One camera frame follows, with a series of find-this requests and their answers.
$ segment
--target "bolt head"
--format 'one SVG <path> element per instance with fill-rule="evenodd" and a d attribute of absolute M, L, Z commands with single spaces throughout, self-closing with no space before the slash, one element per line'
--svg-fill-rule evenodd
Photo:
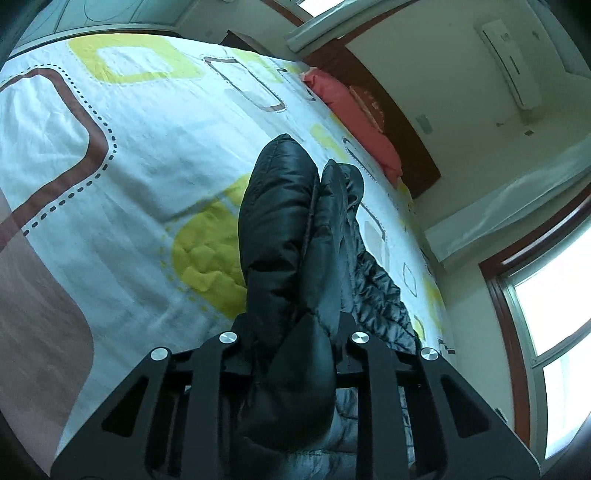
<path fill-rule="evenodd" d="M 369 335 L 365 332 L 355 332 L 351 335 L 351 340 L 355 343 L 367 343 L 369 342 Z"/>
<path fill-rule="evenodd" d="M 421 356 L 425 360 L 429 360 L 430 362 L 437 360 L 439 358 L 439 352 L 431 347 L 426 347 L 421 349 Z"/>
<path fill-rule="evenodd" d="M 222 343 L 234 343 L 238 340 L 238 335 L 234 332 L 223 332 L 219 338 Z"/>
<path fill-rule="evenodd" d="M 150 353 L 150 358 L 156 362 L 164 360 L 166 357 L 168 357 L 168 350 L 166 350 L 166 348 L 162 348 L 161 346 L 155 348 L 152 350 L 152 353 Z"/>

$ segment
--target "wall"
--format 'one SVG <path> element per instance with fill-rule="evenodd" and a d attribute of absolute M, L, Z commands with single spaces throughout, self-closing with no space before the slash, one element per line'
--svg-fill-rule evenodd
<path fill-rule="evenodd" d="M 261 0 L 199 0 L 178 32 L 185 38 L 220 43 L 228 30 L 249 35 L 278 58 L 298 60 L 284 36 L 296 27 Z"/>
<path fill-rule="evenodd" d="M 475 242 L 437 272 L 456 347 L 459 372 L 513 425 L 509 366 L 501 328 L 478 264 L 519 240 L 572 200 L 591 175 L 576 183 L 529 216 Z"/>
<path fill-rule="evenodd" d="M 526 115 L 475 30 L 496 18 L 540 84 L 544 103 Z M 564 71 L 527 0 L 419 0 L 347 47 L 396 101 L 441 171 L 415 204 L 424 228 L 591 131 L 591 95 Z M 415 120 L 422 114 L 431 134 Z M 529 130 L 534 133 L 525 135 Z"/>

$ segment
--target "white curtain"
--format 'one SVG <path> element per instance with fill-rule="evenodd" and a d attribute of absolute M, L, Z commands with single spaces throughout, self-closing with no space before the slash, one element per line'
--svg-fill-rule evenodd
<path fill-rule="evenodd" d="M 425 232 L 439 261 L 533 212 L 591 173 L 591 134 L 578 144 L 450 215 Z"/>

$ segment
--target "quilted fabric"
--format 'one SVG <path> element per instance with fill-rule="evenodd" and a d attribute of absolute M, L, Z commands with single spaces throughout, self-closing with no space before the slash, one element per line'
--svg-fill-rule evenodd
<path fill-rule="evenodd" d="M 356 167 L 331 160 L 320 179 L 287 134 L 256 162 L 239 215 L 247 308 L 233 327 L 254 381 L 232 438 L 233 479 L 354 479 L 357 395 L 336 390 L 333 357 L 341 311 L 416 351 L 400 290 L 363 245 L 362 196 Z M 412 449 L 410 430 L 407 440 Z"/>

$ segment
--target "air conditioner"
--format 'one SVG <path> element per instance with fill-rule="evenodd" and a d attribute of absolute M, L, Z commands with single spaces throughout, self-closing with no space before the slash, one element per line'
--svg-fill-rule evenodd
<path fill-rule="evenodd" d="M 531 74 L 519 45 L 502 20 L 494 20 L 477 30 L 503 72 L 517 106 L 523 110 L 531 110 L 540 105 L 540 87 Z"/>

